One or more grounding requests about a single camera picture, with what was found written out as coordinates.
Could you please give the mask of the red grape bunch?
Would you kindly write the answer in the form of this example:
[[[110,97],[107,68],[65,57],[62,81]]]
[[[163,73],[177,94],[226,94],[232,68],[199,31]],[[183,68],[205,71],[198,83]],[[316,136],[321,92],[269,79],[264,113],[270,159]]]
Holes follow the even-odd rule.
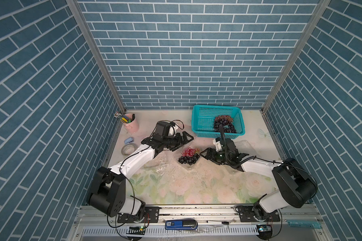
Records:
[[[182,151],[183,157],[193,157],[200,154],[200,148],[188,147]]]

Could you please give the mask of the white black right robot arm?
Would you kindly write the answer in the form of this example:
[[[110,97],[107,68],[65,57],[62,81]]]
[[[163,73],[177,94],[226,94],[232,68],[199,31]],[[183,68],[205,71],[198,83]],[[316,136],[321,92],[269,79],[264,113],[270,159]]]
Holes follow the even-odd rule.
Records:
[[[256,173],[273,179],[277,190],[263,195],[252,208],[253,217],[265,221],[275,211],[292,206],[301,208],[318,192],[315,178],[295,159],[269,161],[238,151],[207,148],[200,154],[217,165],[227,165],[235,170]]]

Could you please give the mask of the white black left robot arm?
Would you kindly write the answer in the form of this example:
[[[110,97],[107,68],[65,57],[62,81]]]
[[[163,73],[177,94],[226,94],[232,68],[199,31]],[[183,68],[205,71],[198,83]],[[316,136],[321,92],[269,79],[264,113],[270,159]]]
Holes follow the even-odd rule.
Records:
[[[145,213],[145,202],[134,195],[126,194],[126,183],[147,162],[162,151],[176,151],[194,139],[186,131],[172,136],[153,134],[142,140],[137,150],[120,163],[99,168],[89,188],[87,203],[107,216],[128,214],[132,219],[141,220]]]

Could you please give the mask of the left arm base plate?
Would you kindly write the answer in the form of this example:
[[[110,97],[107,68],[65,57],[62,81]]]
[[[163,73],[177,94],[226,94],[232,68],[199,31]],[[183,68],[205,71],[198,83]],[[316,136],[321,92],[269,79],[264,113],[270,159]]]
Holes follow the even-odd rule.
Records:
[[[140,207],[137,214],[131,215],[130,213],[118,214],[117,222],[122,223],[158,223],[159,207],[158,206],[146,206]]]

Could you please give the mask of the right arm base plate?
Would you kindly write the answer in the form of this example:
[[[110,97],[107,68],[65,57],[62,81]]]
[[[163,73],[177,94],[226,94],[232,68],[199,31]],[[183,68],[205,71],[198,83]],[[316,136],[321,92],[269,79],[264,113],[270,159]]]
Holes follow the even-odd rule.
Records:
[[[240,221],[244,222],[280,222],[281,217],[279,212],[273,211],[272,213],[265,212],[260,207],[250,205],[238,205],[235,207],[235,211],[238,213]]]

